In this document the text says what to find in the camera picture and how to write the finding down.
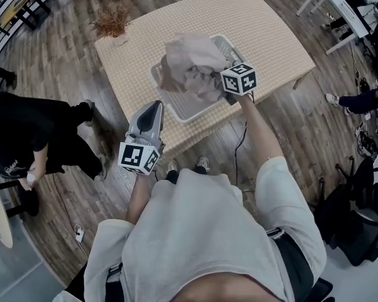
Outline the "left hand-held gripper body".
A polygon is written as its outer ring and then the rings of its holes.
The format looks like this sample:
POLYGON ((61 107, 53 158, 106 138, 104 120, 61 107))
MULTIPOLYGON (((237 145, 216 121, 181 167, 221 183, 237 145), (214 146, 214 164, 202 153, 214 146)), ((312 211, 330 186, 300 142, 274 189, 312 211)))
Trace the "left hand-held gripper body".
POLYGON ((146 140, 131 133, 120 143, 118 165, 126 171, 148 176, 163 154, 165 144, 160 139, 146 140))

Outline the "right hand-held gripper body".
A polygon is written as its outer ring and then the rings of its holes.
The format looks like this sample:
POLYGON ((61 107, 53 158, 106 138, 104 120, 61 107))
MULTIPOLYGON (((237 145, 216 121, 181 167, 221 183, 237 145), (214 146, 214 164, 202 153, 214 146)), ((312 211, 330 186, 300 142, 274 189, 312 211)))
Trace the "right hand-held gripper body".
POLYGON ((252 93, 258 87, 255 68, 242 62, 220 72, 223 91, 235 96, 252 93))

